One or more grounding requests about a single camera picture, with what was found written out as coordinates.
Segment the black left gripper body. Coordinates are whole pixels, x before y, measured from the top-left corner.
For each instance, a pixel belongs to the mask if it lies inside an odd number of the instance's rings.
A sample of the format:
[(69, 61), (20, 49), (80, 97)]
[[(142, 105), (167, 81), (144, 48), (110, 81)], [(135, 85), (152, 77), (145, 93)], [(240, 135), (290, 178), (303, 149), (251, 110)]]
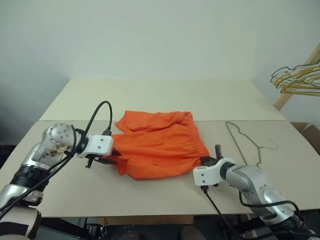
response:
[(86, 158), (87, 158), (87, 163), (86, 163), (85, 167), (87, 169), (90, 169), (92, 164), (93, 164), (93, 162), (97, 162), (100, 159), (100, 156), (96, 155), (96, 154), (88, 154), (86, 156)]

